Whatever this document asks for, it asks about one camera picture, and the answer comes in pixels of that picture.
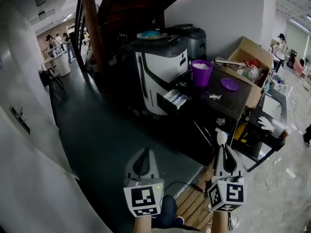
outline white counter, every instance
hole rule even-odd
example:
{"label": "white counter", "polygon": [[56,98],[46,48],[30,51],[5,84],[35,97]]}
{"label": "white counter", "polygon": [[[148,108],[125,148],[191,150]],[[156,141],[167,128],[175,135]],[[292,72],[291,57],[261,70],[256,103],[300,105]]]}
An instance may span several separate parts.
{"label": "white counter", "polygon": [[68,57],[65,52],[57,54],[54,58],[47,58],[43,63],[46,69],[56,66],[60,76],[62,77],[71,72],[68,65]]}

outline white powder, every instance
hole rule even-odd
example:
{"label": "white powder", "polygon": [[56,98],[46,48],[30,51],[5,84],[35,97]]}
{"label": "white powder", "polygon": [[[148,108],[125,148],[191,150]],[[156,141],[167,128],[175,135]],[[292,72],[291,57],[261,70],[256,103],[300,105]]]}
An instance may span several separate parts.
{"label": "white powder", "polygon": [[209,67],[207,65],[200,64],[200,63],[194,63],[193,66],[196,68],[199,68],[199,69],[205,69],[205,70],[209,69]]}

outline gray tile floor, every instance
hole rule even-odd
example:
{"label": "gray tile floor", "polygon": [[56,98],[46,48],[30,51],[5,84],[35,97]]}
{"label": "gray tile floor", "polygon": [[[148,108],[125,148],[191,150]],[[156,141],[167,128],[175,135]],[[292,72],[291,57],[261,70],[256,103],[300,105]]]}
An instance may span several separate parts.
{"label": "gray tile floor", "polygon": [[287,99],[287,122],[292,134],[279,152],[246,175],[247,204],[233,215],[234,224],[239,217],[233,230],[236,233],[303,232],[311,219],[311,148],[299,131],[311,124],[311,93],[302,86],[304,79],[298,79],[288,67],[278,73],[292,87],[293,97]]}
{"label": "gray tile floor", "polygon": [[[123,179],[125,165],[137,151],[144,147],[154,150],[165,185],[189,182],[202,166],[156,139],[129,110],[102,97],[76,61],[70,69],[62,79],[62,101],[52,99],[66,155],[82,191],[108,227],[114,233],[131,232],[134,218],[126,206]],[[174,195],[181,187],[174,184],[167,193]]]}

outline wooden slat floor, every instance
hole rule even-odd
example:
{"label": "wooden slat floor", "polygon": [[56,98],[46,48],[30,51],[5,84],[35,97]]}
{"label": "wooden slat floor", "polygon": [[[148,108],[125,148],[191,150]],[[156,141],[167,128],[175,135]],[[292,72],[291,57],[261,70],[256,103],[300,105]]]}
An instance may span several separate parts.
{"label": "wooden slat floor", "polygon": [[[214,161],[198,174],[199,180],[196,185],[201,189],[205,189],[205,181],[209,181],[214,175],[213,165]],[[195,227],[201,231],[211,228],[213,213],[209,212],[209,199],[205,199],[203,193],[188,187],[176,199],[176,203],[176,214],[184,218],[185,225]]]}

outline shoe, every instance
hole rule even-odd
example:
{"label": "shoe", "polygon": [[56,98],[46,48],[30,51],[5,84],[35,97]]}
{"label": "shoe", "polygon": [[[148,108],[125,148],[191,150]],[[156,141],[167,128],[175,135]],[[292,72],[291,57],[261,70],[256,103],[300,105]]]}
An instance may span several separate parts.
{"label": "shoe", "polygon": [[177,216],[176,219],[175,219],[175,223],[177,225],[184,225],[185,224],[185,220],[181,216]]}

